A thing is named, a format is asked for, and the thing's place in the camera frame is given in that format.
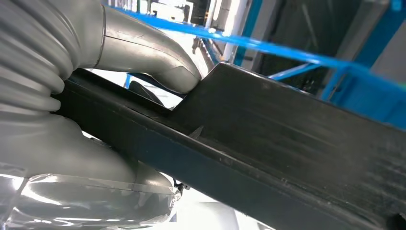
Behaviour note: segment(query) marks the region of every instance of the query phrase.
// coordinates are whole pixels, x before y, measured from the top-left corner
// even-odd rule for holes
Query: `black plastic part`
[[[149,89],[145,88],[143,85],[136,81],[132,81],[130,83],[130,87],[128,87],[128,90],[131,92],[135,92],[136,94],[143,96],[147,99],[150,99],[151,101],[158,103],[163,106],[163,103],[161,100]]]
[[[392,229],[406,210],[406,133],[231,65],[173,111],[81,69],[55,97],[121,154],[278,230]]]

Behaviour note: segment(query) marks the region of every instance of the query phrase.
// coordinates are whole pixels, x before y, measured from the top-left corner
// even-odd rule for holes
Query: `blue steel beam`
[[[297,75],[297,74],[301,74],[313,69],[316,69],[318,67],[320,67],[321,65],[318,64],[310,64],[310,63],[306,63],[291,69],[287,69],[285,71],[279,72],[279,73],[275,73],[273,75],[268,76],[268,78],[274,79],[276,81],[280,81],[286,78],[289,78],[291,76]]]
[[[289,48],[286,46],[280,46],[280,45],[276,45],[274,43],[262,42],[262,41],[259,41],[256,39],[251,39],[248,37],[240,37],[240,36],[235,36],[235,35],[224,36],[222,33],[211,31],[210,29],[207,30],[201,26],[192,26],[192,25],[188,25],[188,24],[169,22],[169,21],[166,21],[163,19],[138,14],[138,13],[132,12],[132,11],[125,11],[120,8],[117,8],[117,10],[119,10],[129,16],[132,16],[140,21],[143,21],[151,26],[157,27],[157,28],[178,31],[178,32],[196,35],[196,36],[203,37],[203,38],[209,38],[209,39],[218,40],[218,41],[222,41],[222,42],[226,42],[226,43],[232,43],[237,46],[244,46],[246,48],[262,51],[264,53],[275,54],[280,57],[290,58],[290,59],[294,59],[294,60],[298,60],[298,61],[302,61],[302,62],[318,64],[318,65],[330,67],[333,69],[341,69],[341,68],[346,68],[348,66],[351,66],[352,68],[357,69],[359,72],[362,72],[363,74],[378,77],[375,74],[371,73],[369,71],[369,69],[367,69],[366,67],[361,66],[356,63],[340,61],[340,60],[336,60],[334,58],[323,56],[323,55],[315,55],[315,54],[307,53],[307,52],[304,52],[304,51],[301,51],[298,49],[293,49],[293,48]]]

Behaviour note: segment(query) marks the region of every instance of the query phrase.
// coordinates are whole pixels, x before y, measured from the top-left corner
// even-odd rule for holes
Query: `clear plastic wrap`
[[[24,178],[0,164],[2,230],[130,230],[169,220],[180,193],[172,187],[57,174]]]

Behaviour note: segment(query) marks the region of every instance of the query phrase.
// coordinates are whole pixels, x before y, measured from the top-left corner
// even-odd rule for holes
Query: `gray robot arm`
[[[1,0],[0,24],[0,162],[26,168],[28,176],[170,184],[49,112],[60,107],[50,94],[62,92],[78,67],[143,72],[189,92],[200,74],[176,42],[96,0]]]

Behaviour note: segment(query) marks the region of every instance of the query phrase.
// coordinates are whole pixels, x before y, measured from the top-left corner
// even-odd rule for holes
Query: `gray protective cover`
[[[0,223],[8,217],[17,222],[23,218],[10,229],[59,229],[48,222],[61,227],[69,225],[67,218],[89,219],[83,216],[91,215],[92,205],[103,212],[92,219],[101,220],[70,222],[80,227],[75,229],[85,225],[93,226],[86,229],[105,229],[103,226],[110,226],[105,213],[116,215],[112,219],[127,220],[130,217],[125,215],[135,211],[138,217],[145,217],[133,219],[138,224],[168,214],[172,194],[163,195],[165,202],[162,195],[142,197],[148,193],[145,185],[171,186],[163,175],[134,159],[125,161],[107,146],[84,137],[73,121],[50,114],[60,108],[60,102],[50,95],[62,92],[63,80],[78,67],[144,72],[181,93],[190,91],[201,78],[184,50],[161,31],[96,0],[0,0],[0,162],[7,172],[0,173],[4,182],[0,184]],[[24,174],[9,172],[10,165],[23,169]],[[65,183],[45,183],[50,175]],[[24,189],[13,187],[20,178],[27,183]],[[123,184],[116,189],[103,181],[143,184],[143,192],[122,189]],[[7,189],[11,189],[11,197],[7,197]],[[27,189],[31,196],[24,195]],[[21,192],[25,202],[16,205],[13,197]],[[69,195],[72,200],[64,200]],[[75,207],[76,216],[59,205],[65,203]],[[47,212],[42,219],[24,223],[24,218],[39,215],[41,210]],[[61,221],[47,219],[52,217]]]
[[[27,177],[169,186],[155,170],[129,165],[76,123],[49,113],[60,108],[50,94],[62,92],[78,67],[144,72],[176,92],[201,78],[176,42],[96,0],[1,0],[0,162],[26,169]]]

